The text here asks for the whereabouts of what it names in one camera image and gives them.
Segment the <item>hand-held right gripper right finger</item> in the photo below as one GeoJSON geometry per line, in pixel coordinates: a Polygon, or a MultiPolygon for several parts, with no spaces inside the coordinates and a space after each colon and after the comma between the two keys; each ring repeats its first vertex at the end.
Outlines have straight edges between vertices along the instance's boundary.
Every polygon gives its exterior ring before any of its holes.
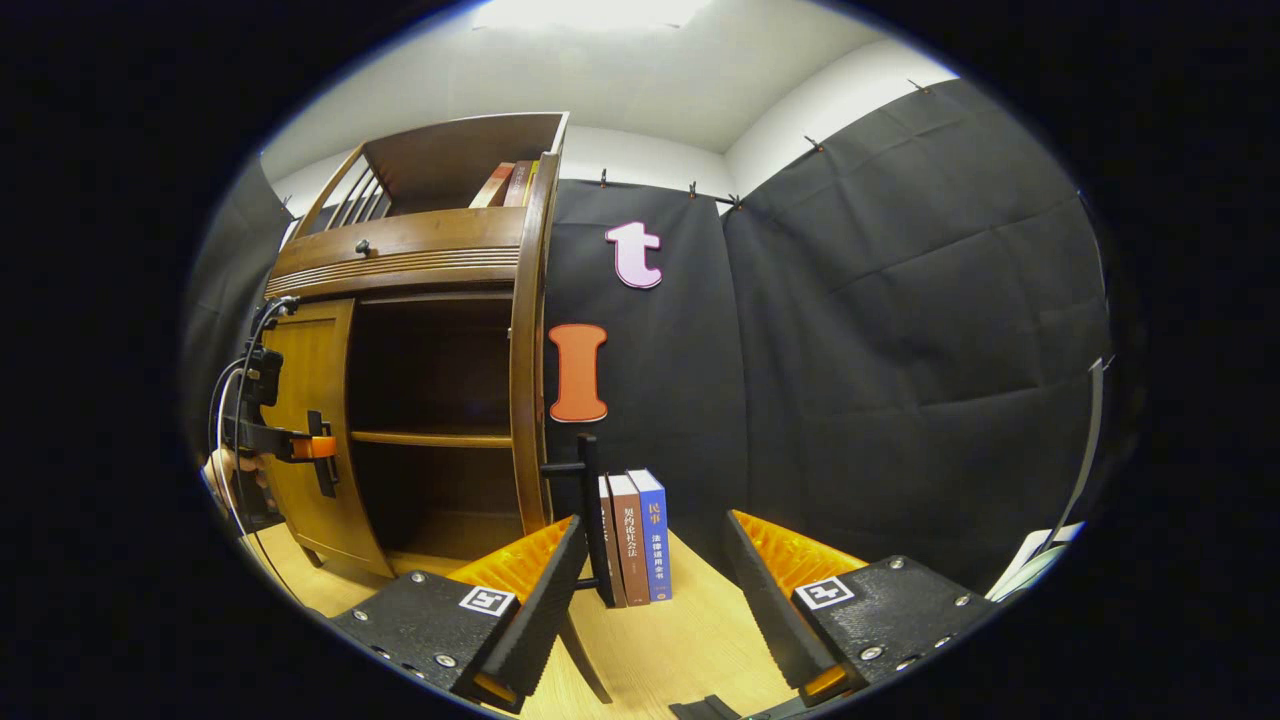
{"type": "Polygon", "coordinates": [[[730,510],[724,547],[771,657],[808,708],[891,682],[979,629],[998,605],[922,562],[868,562],[730,510]]]}

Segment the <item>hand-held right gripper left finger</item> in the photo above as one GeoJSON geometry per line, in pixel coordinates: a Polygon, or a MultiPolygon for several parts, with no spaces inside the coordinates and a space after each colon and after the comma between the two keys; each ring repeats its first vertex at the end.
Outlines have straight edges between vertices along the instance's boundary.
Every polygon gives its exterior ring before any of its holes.
{"type": "Polygon", "coordinates": [[[399,577],[328,621],[434,691],[517,714],[567,623],[586,556],[581,518],[566,518],[447,575],[399,577]]]}

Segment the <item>large ceiling light panel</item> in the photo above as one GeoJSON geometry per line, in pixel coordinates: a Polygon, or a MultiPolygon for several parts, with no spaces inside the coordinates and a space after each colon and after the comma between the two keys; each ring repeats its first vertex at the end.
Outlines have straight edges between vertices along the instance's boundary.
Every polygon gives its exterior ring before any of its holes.
{"type": "Polygon", "coordinates": [[[486,0],[472,29],[678,29],[714,0],[486,0]]]}

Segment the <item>tan book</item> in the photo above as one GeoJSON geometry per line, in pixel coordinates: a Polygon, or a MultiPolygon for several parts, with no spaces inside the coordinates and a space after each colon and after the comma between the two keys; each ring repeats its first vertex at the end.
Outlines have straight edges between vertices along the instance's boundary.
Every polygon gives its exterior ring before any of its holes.
{"type": "Polygon", "coordinates": [[[483,187],[474,196],[470,208],[503,208],[508,192],[509,181],[515,172],[513,161],[502,161],[489,174],[483,187]]]}

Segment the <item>blue book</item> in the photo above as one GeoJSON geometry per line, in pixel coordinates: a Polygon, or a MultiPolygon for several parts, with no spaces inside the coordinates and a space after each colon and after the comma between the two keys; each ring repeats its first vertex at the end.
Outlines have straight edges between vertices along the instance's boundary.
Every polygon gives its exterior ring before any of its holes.
{"type": "Polygon", "coordinates": [[[648,469],[628,470],[628,478],[640,498],[649,601],[667,601],[672,598],[673,589],[666,488],[648,469]]]}

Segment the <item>white paper sheets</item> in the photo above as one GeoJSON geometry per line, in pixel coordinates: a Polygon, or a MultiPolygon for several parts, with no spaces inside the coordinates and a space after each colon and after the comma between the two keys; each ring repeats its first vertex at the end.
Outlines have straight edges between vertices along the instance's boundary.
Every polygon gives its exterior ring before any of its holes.
{"type": "Polygon", "coordinates": [[[986,593],[986,598],[1001,603],[1030,589],[1085,527],[1085,521],[1079,521],[1061,527],[1053,533],[1034,530],[1028,534],[1005,571],[986,593]]]}

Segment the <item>thin brown book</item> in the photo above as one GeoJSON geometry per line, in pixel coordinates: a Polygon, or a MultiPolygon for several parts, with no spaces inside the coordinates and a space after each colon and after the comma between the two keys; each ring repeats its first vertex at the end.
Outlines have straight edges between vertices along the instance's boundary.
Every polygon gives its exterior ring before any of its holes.
{"type": "Polygon", "coordinates": [[[608,475],[599,475],[599,498],[602,506],[605,565],[609,573],[611,589],[607,603],[611,609],[626,609],[626,591],[620,565],[618,542],[614,529],[614,506],[608,475]]]}

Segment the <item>wooden double-door shoe cabinet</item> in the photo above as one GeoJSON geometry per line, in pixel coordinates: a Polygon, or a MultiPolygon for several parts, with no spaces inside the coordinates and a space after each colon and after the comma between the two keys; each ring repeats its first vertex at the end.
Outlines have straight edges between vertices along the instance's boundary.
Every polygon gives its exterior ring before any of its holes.
{"type": "Polygon", "coordinates": [[[351,457],[394,577],[522,538],[509,324],[526,208],[470,208],[502,161],[561,155],[567,111],[468,117],[360,143],[283,243],[269,300],[355,304],[351,457]],[[367,238],[372,251],[355,251],[367,238]]]}

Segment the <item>black metal bookend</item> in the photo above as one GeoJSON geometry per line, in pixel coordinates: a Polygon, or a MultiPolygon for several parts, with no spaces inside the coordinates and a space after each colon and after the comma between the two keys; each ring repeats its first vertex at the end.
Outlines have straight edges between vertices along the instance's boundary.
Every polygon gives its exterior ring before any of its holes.
{"type": "Polygon", "coordinates": [[[605,541],[605,514],[602,506],[596,437],[589,433],[577,436],[579,461],[582,464],[580,491],[582,500],[582,524],[585,525],[588,553],[591,566],[591,588],[607,609],[616,609],[613,580],[609,569],[605,541]]]}

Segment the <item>wooden shoe cabinet door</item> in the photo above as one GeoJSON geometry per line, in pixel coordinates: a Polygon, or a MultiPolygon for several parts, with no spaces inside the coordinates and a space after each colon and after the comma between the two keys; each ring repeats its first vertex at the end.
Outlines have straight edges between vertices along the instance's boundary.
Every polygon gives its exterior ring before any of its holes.
{"type": "Polygon", "coordinates": [[[544,290],[559,159],[557,152],[544,152],[539,158],[540,170],[524,219],[509,324],[509,429],[518,515],[525,536],[550,521],[550,501],[541,478],[541,465],[547,459],[544,290]]]}
{"type": "Polygon", "coordinates": [[[325,495],[312,462],[269,461],[268,483],[288,530],[312,568],[357,568],[393,578],[358,487],[347,427],[348,340],[355,304],[332,300],[300,305],[264,336],[284,357],[276,404],[262,410],[271,427],[328,433],[334,491],[325,495]]]}

